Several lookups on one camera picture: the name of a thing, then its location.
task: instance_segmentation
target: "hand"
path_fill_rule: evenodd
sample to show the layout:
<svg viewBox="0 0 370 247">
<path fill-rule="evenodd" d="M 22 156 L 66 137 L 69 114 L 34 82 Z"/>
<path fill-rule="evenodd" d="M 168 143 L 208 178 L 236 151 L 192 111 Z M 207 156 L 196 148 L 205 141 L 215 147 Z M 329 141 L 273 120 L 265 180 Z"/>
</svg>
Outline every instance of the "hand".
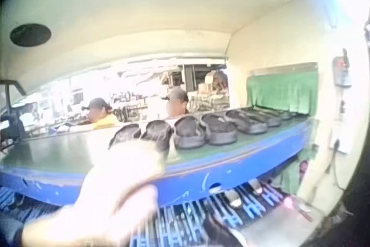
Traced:
<svg viewBox="0 0 370 247">
<path fill-rule="evenodd" d="M 22 245 L 119 246 L 157 209 L 149 182 L 164 171 L 162 155 L 148 142 L 113 146 L 86 176 L 79 198 L 47 219 L 24 227 Z"/>
</svg>

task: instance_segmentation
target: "blue metal frame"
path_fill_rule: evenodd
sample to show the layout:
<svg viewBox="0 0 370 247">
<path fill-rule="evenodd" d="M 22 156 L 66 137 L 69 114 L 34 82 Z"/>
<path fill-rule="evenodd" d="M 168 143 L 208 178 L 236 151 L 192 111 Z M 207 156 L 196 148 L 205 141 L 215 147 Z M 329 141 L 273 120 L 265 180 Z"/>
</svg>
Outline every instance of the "blue metal frame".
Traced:
<svg viewBox="0 0 370 247">
<path fill-rule="evenodd" d="M 155 183 L 160 206 L 205 198 L 212 185 L 230 189 L 266 173 L 304 148 L 308 130 L 305 121 L 230 152 L 167 166 L 165 176 Z M 0 177 L 2 186 L 54 205 L 73 204 L 84 179 L 79 174 L 19 168 L 2 168 Z"/>
</svg>

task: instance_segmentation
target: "electrical box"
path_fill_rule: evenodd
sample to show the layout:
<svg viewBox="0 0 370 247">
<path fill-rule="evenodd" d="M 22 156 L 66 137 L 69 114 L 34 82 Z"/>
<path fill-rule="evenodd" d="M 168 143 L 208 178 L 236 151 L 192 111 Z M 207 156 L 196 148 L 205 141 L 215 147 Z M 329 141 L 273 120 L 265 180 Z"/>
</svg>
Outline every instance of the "electrical box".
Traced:
<svg viewBox="0 0 370 247">
<path fill-rule="evenodd" d="M 351 87 L 349 60 L 346 49 L 343 49 L 343 56 L 337 56 L 333 59 L 333 74 L 336 86 L 345 88 Z"/>
</svg>

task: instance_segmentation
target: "black circle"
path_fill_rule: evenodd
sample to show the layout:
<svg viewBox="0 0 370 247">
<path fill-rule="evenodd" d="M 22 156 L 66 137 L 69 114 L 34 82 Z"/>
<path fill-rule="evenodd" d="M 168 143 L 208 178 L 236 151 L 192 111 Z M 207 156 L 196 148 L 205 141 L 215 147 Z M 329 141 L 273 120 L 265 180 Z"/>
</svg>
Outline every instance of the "black circle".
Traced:
<svg viewBox="0 0 370 247">
<path fill-rule="evenodd" d="M 15 45 L 30 47 L 46 43 L 51 38 L 51 31 L 45 25 L 27 23 L 19 25 L 10 33 L 10 40 Z"/>
</svg>

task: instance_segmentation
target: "finger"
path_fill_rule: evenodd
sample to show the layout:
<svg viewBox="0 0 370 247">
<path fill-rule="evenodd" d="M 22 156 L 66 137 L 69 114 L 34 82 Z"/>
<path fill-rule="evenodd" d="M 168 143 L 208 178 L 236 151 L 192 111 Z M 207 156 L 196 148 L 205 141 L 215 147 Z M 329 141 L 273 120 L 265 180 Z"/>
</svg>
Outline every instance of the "finger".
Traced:
<svg viewBox="0 0 370 247">
<path fill-rule="evenodd" d="M 123 243 L 157 210 L 157 189 L 147 185 L 134 193 L 112 217 L 107 233 L 112 243 Z"/>
</svg>

